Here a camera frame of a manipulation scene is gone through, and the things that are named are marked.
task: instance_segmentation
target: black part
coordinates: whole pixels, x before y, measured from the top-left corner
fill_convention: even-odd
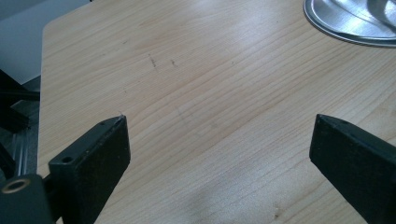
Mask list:
[[[16,187],[23,184],[25,187],[16,192],[7,193],[9,189],[14,189],[7,187],[10,184]],[[53,223],[41,176],[22,175],[0,184],[0,223]]]
[[[62,199],[61,193],[55,188],[51,174],[47,175],[44,179],[44,188],[47,193],[47,198],[49,201],[50,212],[52,220],[56,222],[62,215]]]
[[[0,168],[6,179],[10,179],[15,174],[15,161],[9,155],[8,151],[0,143]]]
[[[0,69],[0,90],[14,90],[14,91],[27,91],[20,83],[15,81],[12,77],[7,75]],[[1,99],[0,105],[8,107],[19,100],[17,99]]]
[[[0,105],[0,127],[17,133],[29,127],[29,119],[12,108]]]
[[[309,157],[368,223],[396,223],[396,147],[317,115]]]
[[[64,224],[92,224],[131,159],[126,118],[104,120],[49,162]]]
[[[20,91],[20,90],[2,90],[0,89],[1,100],[26,100],[26,101],[40,101],[39,91]]]

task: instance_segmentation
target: table surface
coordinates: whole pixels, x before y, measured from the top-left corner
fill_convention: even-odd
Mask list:
[[[364,223],[308,150],[318,113],[396,144],[395,61],[302,0],[95,0],[44,31],[38,172],[123,114],[132,161],[96,223]]]

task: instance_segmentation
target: metal tray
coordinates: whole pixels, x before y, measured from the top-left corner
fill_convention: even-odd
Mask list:
[[[305,0],[304,13],[325,34],[396,48],[396,0]]]

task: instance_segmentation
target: wooden table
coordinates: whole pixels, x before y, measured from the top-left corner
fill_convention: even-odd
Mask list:
[[[44,31],[39,173],[127,116],[96,223],[364,223],[310,162],[315,115],[396,144],[395,49],[316,30],[303,1],[95,0]]]

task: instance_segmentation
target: dark mark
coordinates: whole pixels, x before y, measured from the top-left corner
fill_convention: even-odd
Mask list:
[[[151,58],[151,55],[150,55],[150,54],[148,55],[148,57],[149,57],[149,59],[151,60],[152,66],[153,66],[153,67],[157,67],[157,64],[155,64],[155,61],[154,61],[153,58]]]
[[[172,65],[173,65],[174,67],[178,67],[178,66],[176,65],[175,61],[171,60],[171,63],[172,63]]]
[[[280,215],[282,215],[282,209],[279,208],[277,205],[274,205],[276,211],[274,213],[274,219],[278,219]]]

